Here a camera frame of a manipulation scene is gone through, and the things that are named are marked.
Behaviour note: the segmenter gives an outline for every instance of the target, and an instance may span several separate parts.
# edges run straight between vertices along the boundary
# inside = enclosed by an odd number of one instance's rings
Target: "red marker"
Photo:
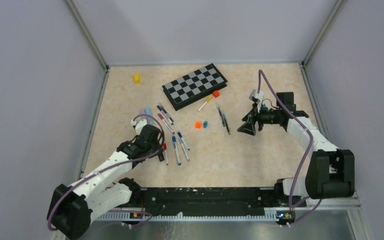
[[[164,158],[165,158],[165,165],[169,165],[169,159],[167,158],[167,145],[164,143]]]

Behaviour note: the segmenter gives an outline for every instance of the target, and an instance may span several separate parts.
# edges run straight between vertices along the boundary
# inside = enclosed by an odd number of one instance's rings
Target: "cable connector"
[[[261,105],[263,104],[264,92],[260,91],[259,93],[257,93],[257,90],[254,89],[252,90],[248,98],[257,104],[257,111],[260,112]]]

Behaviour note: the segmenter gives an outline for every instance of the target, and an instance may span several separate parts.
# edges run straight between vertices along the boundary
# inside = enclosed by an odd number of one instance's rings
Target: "table surface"
[[[158,118],[157,102],[161,102],[174,119],[173,129],[180,131],[190,146],[186,158],[180,148],[182,165],[176,164],[172,134],[164,128],[169,165],[157,157],[147,159],[120,176],[134,178],[142,187],[272,187],[277,179],[292,178],[304,150],[279,125],[264,125],[256,136],[237,132],[252,108],[248,99],[258,86],[258,70],[262,69],[276,92],[294,92],[297,110],[304,110],[316,126],[314,112],[297,63],[216,64],[228,80],[218,98],[198,112],[203,98],[175,111],[163,93],[162,85],[203,67],[202,65],[162,65],[111,67],[99,111],[85,173],[90,173],[106,160],[135,131],[131,119],[141,109],[151,108]],[[140,83],[134,74],[140,74]],[[265,98],[276,104],[264,81]],[[223,127],[216,105],[225,111],[231,135]],[[196,121],[208,121],[207,128],[196,129]],[[309,159],[301,176],[305,176]]]

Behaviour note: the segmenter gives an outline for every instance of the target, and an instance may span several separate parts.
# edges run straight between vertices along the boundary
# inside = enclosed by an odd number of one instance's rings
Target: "blue marker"
[[[172,136],[171,139],[173,139],[173,147],[174,147],[174,152],[176,153],[176,160],[177,160],[177,165],[182,165],[180,162],[180,157],[179,157],[179,150],[178,150],[178,145],[176,143],[176,137]]]
[[[178,131],[177,132],[177,135],[179,135],[179,138],[180,140],[183,142],[184,146],[188,149],[188,150],[191,150],[191,148],[189,147],[189,145],[186,143],[185,139],[183,138],[182,134]]]
[[[170,116],[170,114],[166,111],[166,109],[164,109],[163,105],[161,104],[161,102],[158,103],[158,106],[161,108],[161,111],[162,113],[165,115],[165,117],[168,119],[168,121],[170,122],[171,125],[173,125],[175,123],[175,121],[173,120],[173,118]]]
[[[223,113],[223,121],[226,124],[227,134],[231,134],[231,131],[229,130],[228,120],[226,119],[225,111],[222,111]]]

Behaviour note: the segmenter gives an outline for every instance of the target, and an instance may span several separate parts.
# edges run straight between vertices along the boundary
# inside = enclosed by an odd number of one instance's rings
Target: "marker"
[[[223,112],[223,120],[224,120],[224,123],[226,124],[227,134],[230,135],[231,131],[229,131],[228,120],[226,119],[225,112]]]
[[[176,160],[177,160],[177,165],[182,165],[180,162],[180,157],[179,157],[179,150],[178,150],[178,145],[176,143],[176,137],[172,136],[171,139],[173,140],[173,146],[174,146],[174,152],[176,153]]]
[[[149,108],[149,107],[145,108],[145,113],[146,113],[147,115],[149,115],[149,116],[152,116],[151,108]],[[148,122],[149,124],[154,125],[154,120],[152,120],[152,118],[147,117],[147,119],[148,119],[147,122]]]
[[[156,106],[156,108],[165,116],[165,118],[168,120],[168,122],[173,125],[172,120],[169,118],[169,116],[163,111],[163,109],[160,106]]]
[[[169,165],[169,158],[167,157],[167,145],[164,143],[164,158],[165,158],[165,165]]]
[[[220,110],[220,107],[217,106],[218,114],[220,115],[221,123],[223,124],[223,127],[226,127],[225,121],[223,120],[222,111]]]
[[[191,148],[190,148],[189,145],[186,143],[185,139],[183,138],[182,134],[181,134],[179,131],[177,132],[177,135],[179,135],[181,141],[184,143],[184,145],[186,146],[186,148],[187,148],[188,150],[191,150]]]
[[[211,96],[209,96],[206,101],[204,102],[204,104],[198,109],[198,112],[201,111],[201,109],[203,109],[203,107],[205,106],[205,104],[207,104],[209,101],[211,100]]]
[[[170,116],[170,114],[166,111],[166,109],[165,109],[164,106],[161,104],[161,102],[159,102],[158,105],[161,107],[162,111],[163,111],[164,114],[167,116],[167,119],[169,119],[169,120],[172,122],[171,125],[173,125],[175,121],[173,120],[172,116]]]
[[[175,134],[175,131],[173,131],[172,127],[166,122],[166,120],[164,120],[164,117],[163,115],[161,115],[160,113],[158,113],[158,117],[162,120],[162,122],[167,126],[168,130],[170,130],[170,132],[172,134]]]
[[[179,137],[179,142],[180,142],[181,149],[183,149],[184,156],[186,157],[186,161],[189,162],[191,159],[189,158],[188,152],[186,151],[186,147],[183,144],[183,141],[182,141],[182,139],[180,137]]]

